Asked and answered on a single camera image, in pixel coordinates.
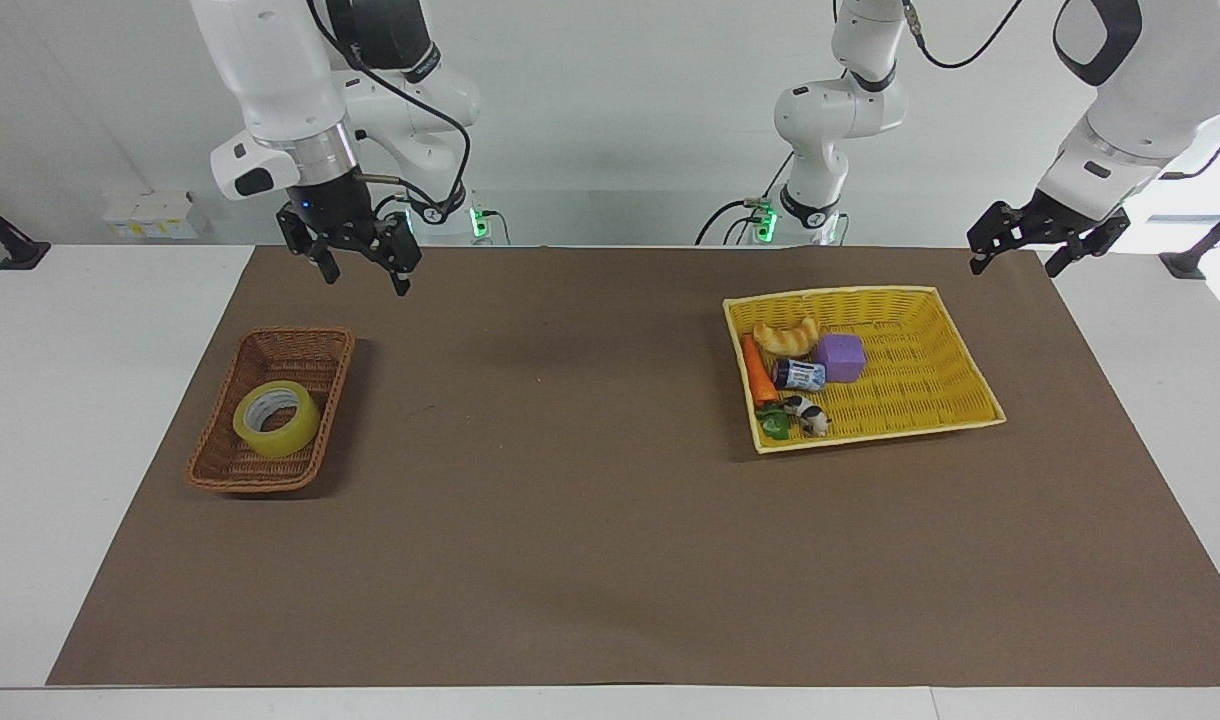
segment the green indicator light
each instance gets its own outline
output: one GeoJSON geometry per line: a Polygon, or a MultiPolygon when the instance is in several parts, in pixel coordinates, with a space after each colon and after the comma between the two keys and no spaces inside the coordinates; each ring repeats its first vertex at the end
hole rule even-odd
{"type": "Polygon", "coordinates": [[[487,237],[490,233],[490,225],[481,217],[481,211],[476,206],[472,207],[472,232],[477,238],[487,237]]]}
{"type": "Polygon", "coordinates": [[[756,240],[770,243],[773,242],[773,227],[780,222],[780,215],[772,209],[766,207],[766,214],[761,217],[760,225],[756,226],[756,240]]]}

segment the yellow basket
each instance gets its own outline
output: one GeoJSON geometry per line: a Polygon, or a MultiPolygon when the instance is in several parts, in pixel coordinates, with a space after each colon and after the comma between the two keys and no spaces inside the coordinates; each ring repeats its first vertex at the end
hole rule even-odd
{"type": "MultiPolygon", "coordinates": [[[[983,428],[1006,421],[933,287],[781,292],[726,300],[723,305],[758,454],[983,428]],[[827,383],[821,392],[781,391],[780,397],[810,398],[831,425],[828,436],[816,438],[793,423],[789,438],[776,441],[766,437],[756,421],[739,338],[752,333],[756,322],[787,329],[808,315],[819,320],[825,333],[860,337],[867,366],[854,383],[827,383]]],[[[775,360],[761,351],[766,369],[775,360]]]]}

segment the can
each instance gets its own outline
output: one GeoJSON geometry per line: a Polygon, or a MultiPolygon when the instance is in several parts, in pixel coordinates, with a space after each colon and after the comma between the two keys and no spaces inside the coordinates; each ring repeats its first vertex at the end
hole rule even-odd
{"type": "Polygon", "coordinates": [[[820,392],[828,377],[822,365],[780,359],[773,365],[773,387],[780,389],[803,389],[820,392]]]}

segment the purple cube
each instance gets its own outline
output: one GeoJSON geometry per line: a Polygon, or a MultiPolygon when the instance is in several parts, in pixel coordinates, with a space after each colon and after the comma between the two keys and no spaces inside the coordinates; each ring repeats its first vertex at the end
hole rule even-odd
{"type": "Polygon", "coordinates": [[[830,383],[852,383],[863,373],[867,358],[863,355],[863,340],[858,336],[827,333],[819,342],[815,361],[828,369],[830,383]]]}

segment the toy carrot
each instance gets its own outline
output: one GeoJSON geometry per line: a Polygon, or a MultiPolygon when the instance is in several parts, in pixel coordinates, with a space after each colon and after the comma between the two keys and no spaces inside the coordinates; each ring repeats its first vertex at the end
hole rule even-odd
{"type": "Polygon", "coordinates": [[[748,369],[748,389],[752,389],[752,401],[761,406],[767,401],[780,401],[780,393],[775,391],[773,382],[770,382],[770,373],[761,362],[761,354],[756,351],[756,342],[750,334],[743,336],[743,365],[748,369]]]}

